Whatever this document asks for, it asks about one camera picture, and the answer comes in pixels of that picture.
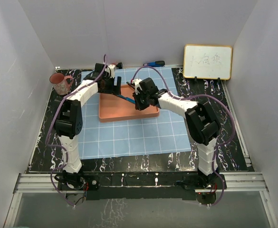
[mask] white arm link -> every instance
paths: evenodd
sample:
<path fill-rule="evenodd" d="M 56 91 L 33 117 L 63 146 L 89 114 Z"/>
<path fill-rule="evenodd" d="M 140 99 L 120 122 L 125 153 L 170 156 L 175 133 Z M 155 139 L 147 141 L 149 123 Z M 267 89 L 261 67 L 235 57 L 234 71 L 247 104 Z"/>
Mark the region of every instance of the white arm link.
<path fill-rule="evenodd" d="M 141 86 L 140 86 L 140 83 L 141 82 L 141 79 L 135 79 L 134 81 L 133 81 L 133 83 L 134 83 L 134 88 L 135 88 L 135 94 L 138 94 L 139 93 L 139 91 L 138 91 L 138 88 L 140 88 L 141 90 L 142 90 L 142 88 L 141 88 Z"/>
<path fill-rule="evenodd" d="M 163 94 L 159 99 L 160 108 L 167 109 L 173 113 L 185 118 L 185 112 L 189 108 L 194 108 L 197 105 L 195 101 L 180 101 L 169 96 L 168 93 Z"/>
<path fill-rule="evenodd" d="M 92 80 L 84 80 L 78 86 L 78 88 L 86 86 L 92 82 L 93 82 Z M 83 105 L 89 100 L 89 98 L 91 98 L 92 95 L 96 94 L 97 91 L 98 91 L 97 82 L 94 82 L 92 85 L 87 86 L 86 88 L 78 91 L 76 94 L 68 97 L 67 100 L 70 100 L 70 101 L 78 100 L 81 102 L 81 107 L 83 107 Z"/>
<path fill-rule="evenodd" d="M 78 152 L 78 135 L 75 135 L 73 139 L 70 139 L 68 136 L 59 136 L 61 145 L 66 148 L 68 151 L 68 159 L 66 157 L 66 152 L 63 150 L 63 159 L 64 162 L 67 162 L 67 165 L 63 168 L 66 172 L 69 173 L 78 173 L 82 167 Z"/>
<path fill-rule="evenodd" d="M 198 169 L 203 172 L 206 176 L 213 173 L 211 168 L 211 162 L 213 159 L 215 146 L 216 146 L 217 138 L 212 139 L 209 144 L 206 146 L 204 144 L 197 143 L 198 147 L 198 155 L 199 155 L 199 167 Z M 214 161 L 214 169 L 216 170 L 218 167 L 216 159 Z"/>

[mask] black marble surface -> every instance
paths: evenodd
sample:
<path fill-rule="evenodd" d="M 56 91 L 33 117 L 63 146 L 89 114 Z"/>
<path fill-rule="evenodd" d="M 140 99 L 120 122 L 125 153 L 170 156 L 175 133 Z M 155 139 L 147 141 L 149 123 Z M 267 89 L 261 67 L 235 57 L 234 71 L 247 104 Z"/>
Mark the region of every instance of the black marble surface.
<path fill-rule="evenodd" d="M 75 83 L 74 90 L 81 81 L 81 72 L 87 70 L 59 70 L 59 73 L 72 75 Z M 179 95 L 188 96 L 195 94 L 210 94 L 220 99 L 227 105 L 226 98 L 220 83 L 213 80 L 199 80 L 193 84 L 191 80 L 182 77 L 182 70 L 173 68 L 173 75 Z M 53 101 L 58 95 L 51 92 L 47 105 L 45 117 L 38 136 L 38 142 L 28 166 L 27 172 L 50 172 L 53 168 L 62 165 L 62 153 L 60 148 L 51 149 L 46 147 L 45 138 L 49 130 L 52 117 L 55 113 Z M 212 107 L 221 121 L 222 129 L 219 142 L 226 140 L 230 134 L 230 121 L 222 108 L 211 101 Z M 50 143 L 60 144 L 58 136 L 52 130 Z M 82 160 L 83 171 L 86 172 L 174 172 L 174 171 L 195 171 L 198 167 L 198 153 L 196 144 L 192 144 L 191 152 L 176 152 L 168 154 L 152 154 L 140 156 L 125 156 L 115 158 L 100 158 Z M 222 171 L 247 171 L 247 166 L 241 151 L 237 137 L 225 148 L 221 148 L 217 159 Z"/>

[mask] wire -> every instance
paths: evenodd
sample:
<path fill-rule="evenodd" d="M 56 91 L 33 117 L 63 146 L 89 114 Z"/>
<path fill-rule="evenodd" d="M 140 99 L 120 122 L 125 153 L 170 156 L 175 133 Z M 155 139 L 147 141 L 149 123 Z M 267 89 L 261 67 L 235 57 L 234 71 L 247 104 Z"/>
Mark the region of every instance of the wire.
<path fill-rule="evenodd" d="M 80 190 L 80 189 L 82 189 L 82 187 L 85 185 L 85 181 L 84 181 L 84 183 L 83 183 L 83 185 L 81 186 L 81 187 L 79 187 L 78 189 L 74 189 L 74 190 Z"/>
<path fill-rule="evenodd" d="M 152 66 L 142 66 L 142 67 L 138 68 L 137 71 L 135 72 L 133 78 L 131 79 L 131 82 L 134 80 L 135 76 L 138 74 L 139 70 L 141 70 L 142 68 L 150 68 L 150 69 L 153 69 L 154 71 L 156 71 L 156 72 L 159 74 L 159 76 L 161 77 L 161 79 L 163 80 L 164 85 L 165 85 L 165 87 L 166 87 L 166 89 L 167 89 L 167 92 L 168 92 L 169 96 L 171 96 L 173 99 L 185 101 L 185 100 L 192 100 L 192 99 L 199 98 L 199 97 L 207 97 L 207 98 L 209 98 L 209 99 L 214 100 L 214 101 L 217 102 L 218 104 L 220 104 L 220 105 L 223 107 L 223 109 L 226 111 L 226 113 L 228 114 L 229 118 L 231 119 L 231 127 L 232 127 L 231 136 L 229 137 L 229 139 L 228 139 L 227 141 L 222 142 L 222 143 L 219 143 L 218 145 L 215 146 L 214 155 L 213 155 L 212 163 L 211 163 L 211 169 L 212 169 L 212 171 L 215 173 L 215 175 L 216 175 L 216 176 L 221 180 L 221 182 L 222 182 L 222 193 L 221 193 L 219 199 L 218 199 L 216 202 L 214 202 L 214 203 L 212 204 L 212 205 L 216 205 L 217 203 L 220 202 L 220 200 L 222 199 L 223 194 L 224 194 L 224 180 L 223 180 L 223 178 L 216 172 L 216 170 L 215 170 L 215 168 L 214 168 L 214 162 L 215 162 L 215 159 L 216 159 L 216 157 L 217 157 L 217 150 L 219 149 L 219 147 L 224 146 L 224 145 L 230 143 L 230 142 L 233 140 L 233 138 L 234 138 L 234 136 L 235 136 L 235 133 L 236 133 L 235 122 L 234 122 L 234 119 L 233 119 L 233 117 L 232 117 L 232 115 L 231 115 L 229 109 L 228 109 L 220 100 L 218 100 L 217 98 L 215 98 L 215 97 L 213 97 L 213 96 L 207 95 L 207 94 L 194 95 L 194 96 L 189 96 L 189 97 L 186 97 L 186 98 L 182 98 L 182 97 L 178 97 L 178 96 L 173 95 L 173 94 L 171 93 L 170 89 L 168 88 L 167 83 L 166 83 L 164 77 L 162 76 L 162 74 L 161 74 L 156 68 L 154 68 L 154 67 L 152 67 Z"/>
<path fill-rule="evenodd" d="M 57 119 L 57 117 L 58 117 L 58 113 L 59 113 L 59 111 L 60 111 L 60 109 L 61 109 L 61 107 L 62 107 L 64 101 L 66 101 L 66 99 L 67 99 L 68 97 L 70 97 L 70 96 L 76 94 L 78 91 L 81 91 L 82 89 L 84 89 L 84 88 L 86 88 L 86 87 L 92 85 L 94 82 L 96 82 L 96 81 L 101 77 L 101 75 L 104 73 L 105 68 L 106 68 L 106 66 L 107 66 L 106 54 L 104 55 L 104 58 L 103 58 L 103 59 L 104 59 L 104 67 L 103 67 L 102 71 L 100 72 L 100 74 L 98 75 L 98 77 L 96 77 L 96 79 L 95 79 L 93 82 L 91 82 L 91 83 L 89 83 L 89 84 L 87 84 L 87 85 L 84 85 L 84 86 L 80 87 L 79 89 L 76 89 L 76 90 L 73 91 L 72 93 L 70 93 L 70 94 L 68 94 L 68 95 L 66 95 L 66 96 L 63 97 L 62 101 L 59 103 L 59 106 L 58 106 L 57 111 L 56 111 L 55 114 L 54 114 L 53 120 L 52 120 L 52 122 L 51 122 L 51 125 L 50 125 L 50 127 L 49 127 L 49 130 L 48 130 L 48 133 L 47 133 L 47 136 L 46 136 L 46 140 L 45 140 L 46 146 L 61 148 L 61 149 L 63 149 L 63 150 L 65 151 L 65 153 L 66 153 L 66 161 L 65 161 L 65 163 L 63 163 L 62 166 L 56 167 L 56 168 L 54 168 L 54 169 L 51 171 L 50 179 L 51 179 L 51 183 L 52 183 L 54 189 L 60 194 L 61 197 L 63 197 L 63 198 L 66 200 L 66 202 L 67 202 L 69 205 L 71 205 L 71 206 L 73 206 L 73 207 L 75 207 L 76 205 L 75 205 L 74 203 L 72 203 L 72 202 L 70 202 L 69 200 L 66 199 L 66 197 L 65 197 L 65 196 L 60 192 L 60 190 L 56 187 L 56 185 L 54 184 L 53 178 L 52 178 L 52 175 L 53 175 L 54 171 L 60 170 L 60 169 L 62 169 L 62 168 L 64 168 L 64 167 L 67 166 L 67 164 L 68 164 L 68 151 L 67 151 L 67 149 L 66 149 L 64 146 L 62 146 L 62 145 L 58 145 L 58 144 L 49 144 L 49 139 L 50 139 L 50 135 L 51 135 L 51 131 L 52 131 L 52 129 L 53 129 L 54 123 L 55 123 L 55 121 L 56 121 L 56 119 Z"/>
<path fill-rule="evenodd" d="M 111 77 L 111 69 L 108 66 L 106 66 L 106 68 L 109 69 L 109 75 L 108 76 L 104 76 L 103 80 L 107 82 L 110 79 L 110 77 Z"/>
<path fill-rule="evenodd" d="M 217 184 L 214 183 L 212 186 L 211 186 L 211 191 L 209 193 L 215 193 L 217 191 Z"/>
<path fill-rule="evenodd" d="M 84 191 L 84 198 L 86 200 L 86 196 L 87 196 L 87 191 L 89 189 L 89 186 L 88 186 L 88 182 L 85 183 L 85 186 L 83 187 L 83 191 Z"/>
<path fill-rule="evenodd" d="M 77 202 L 76 202 L 74 205 L 76 205 L 77 203 L 79 203 L 79 201 L 80 201 L 81 199 L 83 199 L 83 198 L 85 198 L 85 197 L 83 196 L 83 197 L 79 198 L 79 199 L 77 200 Z"/>

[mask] mug handle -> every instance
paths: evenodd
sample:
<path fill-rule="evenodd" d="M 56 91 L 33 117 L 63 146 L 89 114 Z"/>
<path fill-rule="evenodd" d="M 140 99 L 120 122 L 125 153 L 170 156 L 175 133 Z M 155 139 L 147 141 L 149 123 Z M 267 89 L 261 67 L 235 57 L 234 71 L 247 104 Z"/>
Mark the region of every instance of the mug handle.
<path fill-rule="evenodd" d="M 65 80 L 67 79 L 67 78 L 69 78 L 70 79 L 70 83 L 68 83 L 68 86 L 71 86 L 72 85 L 72 83 L 73 83 L 73 77 L 71 76 L 71 75 L 68 75 L 68 76 L 65 76 Z"/>

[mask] orange tray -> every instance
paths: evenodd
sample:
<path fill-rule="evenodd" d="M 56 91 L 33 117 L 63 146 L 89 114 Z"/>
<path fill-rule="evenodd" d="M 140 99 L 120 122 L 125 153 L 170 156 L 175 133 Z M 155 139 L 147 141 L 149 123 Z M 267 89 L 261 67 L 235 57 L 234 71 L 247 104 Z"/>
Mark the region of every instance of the orange tray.
<path fill-rule="evenodd" d="M 133 99 L 134 90 L 129 85 L 121 86 L 121 94 Z M 149 106 L 139 111 L 134 104 L 112 94 L 100 94 L 99 120 L 101 123 L 151 118 L 159 116 L 157 107 Z"/>

